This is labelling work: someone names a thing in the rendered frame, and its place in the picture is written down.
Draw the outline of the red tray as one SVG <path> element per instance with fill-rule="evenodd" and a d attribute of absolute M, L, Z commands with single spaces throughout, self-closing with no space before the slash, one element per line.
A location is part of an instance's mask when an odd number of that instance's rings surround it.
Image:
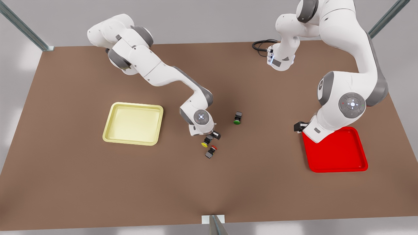
<path fill-rule="evenodd" d="M 357 130 L 343 127 L 314 143 L 302 133 L 309 168 L 316 173 L 357 172 L 368 169 Z"/>

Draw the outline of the pale yellow tray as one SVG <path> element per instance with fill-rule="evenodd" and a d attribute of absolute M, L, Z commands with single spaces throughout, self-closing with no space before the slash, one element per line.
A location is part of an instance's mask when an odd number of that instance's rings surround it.
<path fill-rule="evenodd" d="M 158 142 L 162 117 L 159 105 L 116 102 L 111 106 L 103 140 L 153 146 Z"/>

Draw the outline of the silver frame post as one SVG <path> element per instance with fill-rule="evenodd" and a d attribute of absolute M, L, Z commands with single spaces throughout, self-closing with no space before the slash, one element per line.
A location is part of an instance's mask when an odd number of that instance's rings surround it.
<path fill-rule="evenodd" d="M 225 215 L 202 215 L 202 224 L 209 224 L 209 235 L 229 235 L 224 228 Z"/>
<path fill-rule="evenodd" d="M 9 20 L 9 22 L 11 22 L 21 33 L 23 33 L 31 42 L 33 42 L 41 51 L 54 51 L 54 46 L 47 45 L 2 0 L 0 0 L 0 13 L 7 20 Z"/>
<path fill-rule="evenodd" d="M 410 0 L 397 0 L 382 18 L 369 30 L 368 35 L 374 38 L 402 9 Z"/>

